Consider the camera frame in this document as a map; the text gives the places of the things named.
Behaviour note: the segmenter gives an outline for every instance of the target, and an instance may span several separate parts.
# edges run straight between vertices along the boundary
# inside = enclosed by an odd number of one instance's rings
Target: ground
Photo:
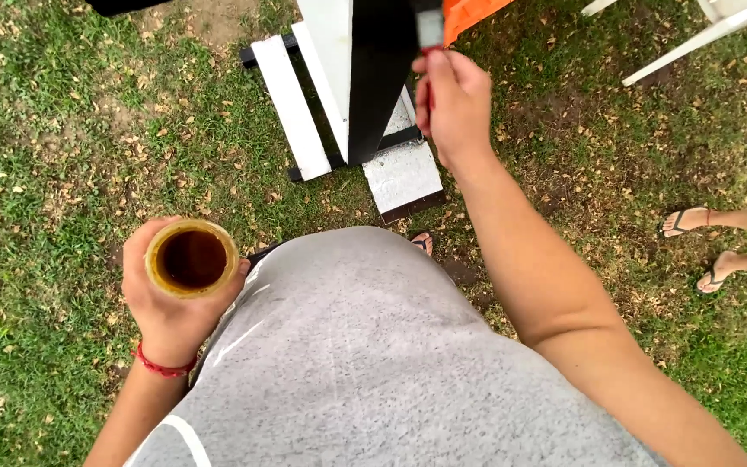
[[[692,291],[719,252],[747,252],[747,233],[656,233],[676,208],[747,208],[747,29],[624,88],[707,25],[697,2],[622,0],[593,18],[582,6],[517,0],[454,47],[492,74],[492,141],[508,170],[648,357],[747,451],[747,273],[715,295]],[[84,459],[138,337],[119,260],[146,218],[210,219],[244,253],[379,225],[360,169],[290,183],[261,73],[238,62],[240,46],[296,17],[285,0],[111,19],[70,0],[0,1],[0,465]],[[514,336],[443,174],[449,203],[389,228],[430,229],[436,259]]]

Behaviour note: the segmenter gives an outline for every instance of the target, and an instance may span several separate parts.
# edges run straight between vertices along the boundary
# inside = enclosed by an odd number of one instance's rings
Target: red bracelet
[[[189,365],[181,366],[180,368],[167,368],[166,366],[160,366],[157,363],[151,363],[149,359],[147,359],[143,355],[143,340],[140,340],[140,344],[137,344],[137,352],[131,351],[131,355],[139,358],[140,363],[143,364],[146,370],[149,370],[152,373],[159,373],[160,376],[164,378],[185,377],[198,363],[197,355],[195,355],[195,358],[192,358],[192,361],[189,363]]]

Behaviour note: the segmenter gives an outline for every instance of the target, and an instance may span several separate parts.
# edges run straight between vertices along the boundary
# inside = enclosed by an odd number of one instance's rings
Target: bare foot
[[[419,248],[420,250],[424,250],[426,253],[428,253],[428,256],[431,256],[431,249],[434,246],[434,239],[431,238],[428,232],[423,232],[420,235],[414,237],[414,239],[411,240],[411,243],[417,245],[417,248]]]
[[[677,225],[679,213],[682,213],[682,211],[676,211],[665,219],[665,223],[661,226],[661,231],[665,234],[665,237],[675,237],[684,233],[680,230],[688,231],[693,228],[708,225],[709,212],[710,210],[707,208],[686,209]]]
[[[736,257],[737,253],[732,251],[722,252],[711,267],[713,279],[711,279],[711,272],[708,272],[696,283],[696,290],[702,293],[713,293],[719,290],[725,278],[730,276],[733,271],[736,271],[734,268],[734,259]]]

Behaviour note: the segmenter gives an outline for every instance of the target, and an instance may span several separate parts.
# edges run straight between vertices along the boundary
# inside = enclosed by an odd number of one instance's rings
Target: cup
[[[177,298],[198,298],[233,278],[238,250],[221,226],[187,218],[154,236],[145,263],[149,279],[163,292]]]

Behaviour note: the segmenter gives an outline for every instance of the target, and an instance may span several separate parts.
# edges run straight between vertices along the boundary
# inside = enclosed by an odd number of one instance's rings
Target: person
[[[665,237],[675,237],[694,228],[717,225],[747,230],[747,209],[721,212],[696,207],[676,211],[665,219],[661,231]],[[732,250],[720,253],[713,266],[696,282],[696,292],[716,292],[728,276],[737,271],[747,271],[747,254],[738,254]]]
[[[374,227],[292,239],[248,275],[242,260],[226,290],[172,300],[142,258],[173,219],[150,220],[123,257],[145,360],[86,467],[747,465],[495,157],[488,74],[454,51],[413,69],[426,73],[417,124],[462,190],[520,343],[493,333],[418,245]]]

